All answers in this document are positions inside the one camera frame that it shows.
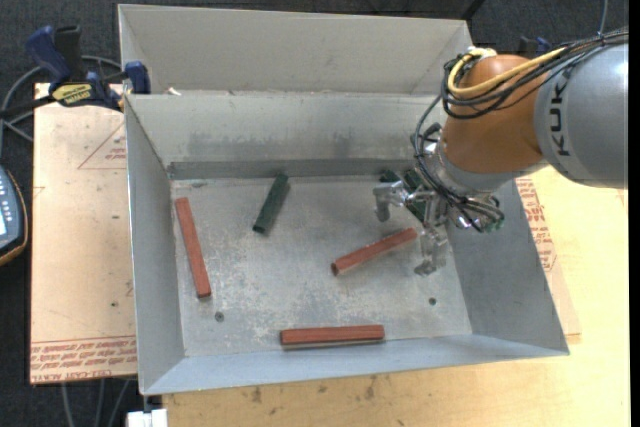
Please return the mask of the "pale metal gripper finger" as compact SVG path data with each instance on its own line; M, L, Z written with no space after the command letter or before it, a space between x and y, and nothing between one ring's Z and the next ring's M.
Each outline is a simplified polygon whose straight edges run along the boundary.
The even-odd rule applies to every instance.
M448 238L440 227L425 225L419 236L422 261L414 268L420 276L427 276L446 265Z
M373 188L375 213L380 222L390 219L390 207L404 205L404 184L402 181L384 182Z

